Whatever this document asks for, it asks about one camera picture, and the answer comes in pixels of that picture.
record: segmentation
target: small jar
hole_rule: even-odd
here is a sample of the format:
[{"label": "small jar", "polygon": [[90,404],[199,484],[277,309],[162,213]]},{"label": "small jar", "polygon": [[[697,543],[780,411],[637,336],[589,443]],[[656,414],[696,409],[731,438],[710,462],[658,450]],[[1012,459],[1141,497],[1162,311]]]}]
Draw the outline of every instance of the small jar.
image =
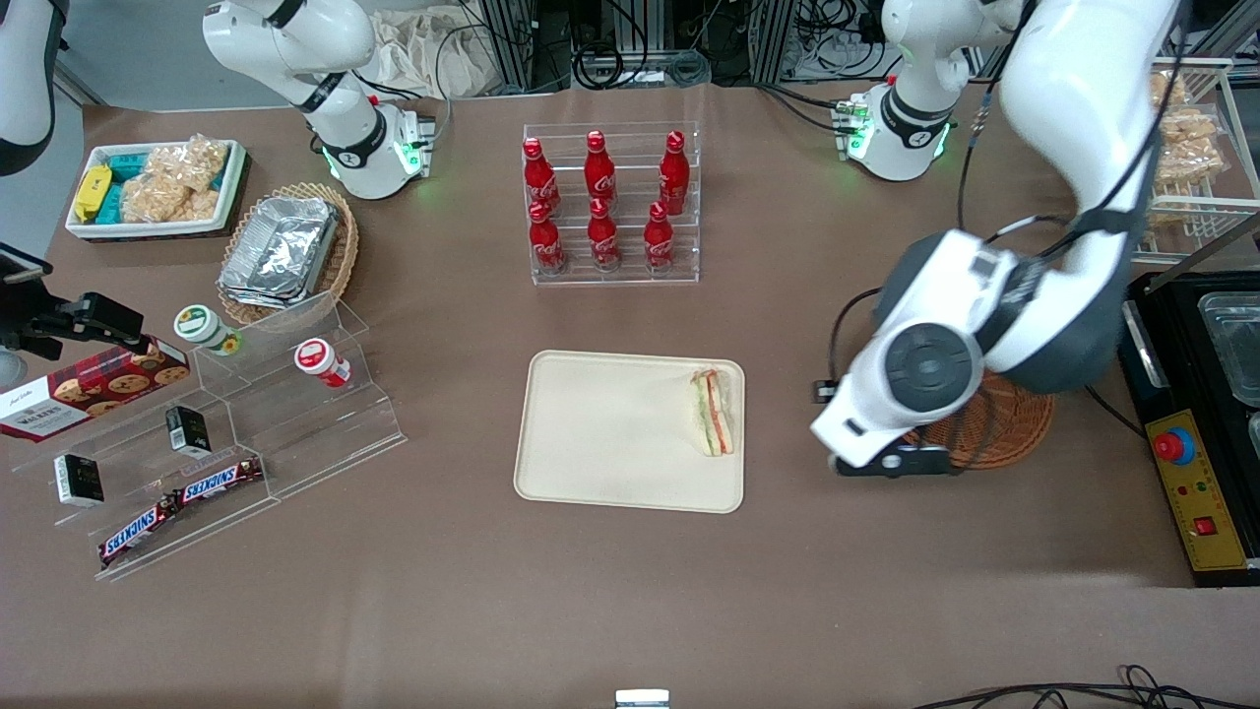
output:
[{"label": "small jar", "polygon": [[320,379],[334,389],[350,382],[350,364],[333,349],[328,340],[312,336],[294,350],[297,369]]},{"label": "small jar", "polygon": [[229,358],[241,349],[241,332],[223,324],[205,305],[189,305],[175,315],[175,334],[204,348],[218,358]]}]

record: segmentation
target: acrylic bottle rack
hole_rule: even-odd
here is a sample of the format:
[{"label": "acrylic bottle rack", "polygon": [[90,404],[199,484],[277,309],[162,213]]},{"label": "acrylic bottle rack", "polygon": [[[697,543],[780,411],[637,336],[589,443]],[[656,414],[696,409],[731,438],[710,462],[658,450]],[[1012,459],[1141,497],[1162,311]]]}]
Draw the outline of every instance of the acrylic bottle rack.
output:
[{"label": "acrylic bottle rack", "polygon": [[[617,205],[612,220],[617,224],[617,246],[621,266],[609,273],[600,272],[591,257],[586,224],[590,220],[590,198],[582,165],[586,162],[586,133],[604,131],[609,156],[616,165]],[[682,214],[669,217],[674,227],[674,264],[660,275],[648,272],[644,257],[643,229],[648,208],[660,196],[660,159],[665,154],[665,136],[679,130],[687,136],[684,155],[690,162],[687,204]],[[701,133],[696,121],[656,121],[622,123],[549,123],[527,125],[525,137],[542,141],[543,154],[556,170],[561,205],[552,214],[559,229],[561,246],[568,267],[556,276],[538,269],[533,249],[528,249],[534,285],[654,285],[696,282],[701,277]],[[525,207],[529,193],[524,190]],[[522,212],[528,248],[529,219]]]}]

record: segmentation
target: yellow control panel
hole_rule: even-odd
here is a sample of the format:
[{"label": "yellow control panel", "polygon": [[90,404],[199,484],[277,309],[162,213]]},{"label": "yellow control panel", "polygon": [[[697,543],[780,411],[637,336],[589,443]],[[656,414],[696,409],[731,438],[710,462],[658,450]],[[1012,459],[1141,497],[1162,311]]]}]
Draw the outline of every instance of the yellow control panel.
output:
[{"label": "yellow control panel", "polygon": [[1196,572],[1245,569],[1246,555],[1189,411],[1147,424],[1164,495]]}]

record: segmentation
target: cookie box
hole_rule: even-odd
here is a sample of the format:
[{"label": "cookie box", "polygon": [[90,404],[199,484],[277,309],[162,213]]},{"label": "cookie box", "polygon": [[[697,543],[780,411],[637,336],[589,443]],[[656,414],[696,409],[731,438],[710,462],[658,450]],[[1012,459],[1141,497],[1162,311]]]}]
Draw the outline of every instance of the cookie box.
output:
[{"label": "cookie box", "polygon": [[40,442],[189,375],[183,351],[146,336],[145,354],[111,346],[5,393],[0,433]]}]

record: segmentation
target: brown tablecloth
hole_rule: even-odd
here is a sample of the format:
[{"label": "brown tablecloth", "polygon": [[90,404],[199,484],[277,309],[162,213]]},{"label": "brown tablecloth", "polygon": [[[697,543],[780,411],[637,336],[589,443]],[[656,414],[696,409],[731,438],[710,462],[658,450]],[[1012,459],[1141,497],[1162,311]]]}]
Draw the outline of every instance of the brown tablecloth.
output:
[{"label": "brown tablecloth", "polygon": [[[964,126],[975,105],[969,93]],[[249,201],[330,179],[294,110],[84,118],[89,146],[242,141]],[[662,118],[702,121],[702,281],[536,288],[522,125]],[[684,708],[897,706],[1109,681],[1121,662],[1260,699],[1260,592],[1178,588],[1188,572],[1144,447],[1084,395],[1063,395],[1046,442],[1007,470],[885,481],[825,468],[809,385],[825,374],[830,321],[907,243],[953,225],[965,140],[956,131],[927,175],[890,184],[752,89],[459,102],[431,179],[353,201],[363,249],[346,300],[373,327],[373,377],[410,443],[115,584],[92,581],[82,536],[50,529],[47,489],[8,484],[0,704],[562,708],[664,686]],[[1070,207],[993,120],[968,225]],[[1040,228],[1009,244],[1053,238]],[[58,233],[49,285],[101,290],[169,335],[181,305],[215,301],[222,248]],[[861,320],[845,356],[869,334]],[[743,506],[517,497],[525,373],[544,348],[742,365]],[[1102,393],[1128,411],[1118,378]]]}]

